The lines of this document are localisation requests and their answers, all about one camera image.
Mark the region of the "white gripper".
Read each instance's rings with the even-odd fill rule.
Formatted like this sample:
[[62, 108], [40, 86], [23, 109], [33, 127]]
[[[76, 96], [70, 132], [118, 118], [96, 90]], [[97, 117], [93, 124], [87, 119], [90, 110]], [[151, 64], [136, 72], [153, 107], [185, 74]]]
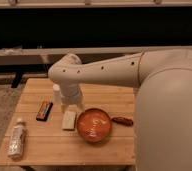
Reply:
[[67, 111], [68, 105], [77, 104], [80, 111], [84, 111], [85, 107], [82, 103], [82, 92], [78, 84], [54, 84], [53, 85], [54, 101], [61, 103], [63, 113]]

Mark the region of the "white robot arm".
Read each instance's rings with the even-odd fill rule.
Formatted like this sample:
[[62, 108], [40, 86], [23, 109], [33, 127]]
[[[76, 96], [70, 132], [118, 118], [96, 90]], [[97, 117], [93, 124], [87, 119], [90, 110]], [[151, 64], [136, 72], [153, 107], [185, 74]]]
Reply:
[[80, 83], [133, 87], [137, 171], [192, 171], [192, 50], [141, 52], [83, 64], [67, 54], [49, 69], [61, 98]]

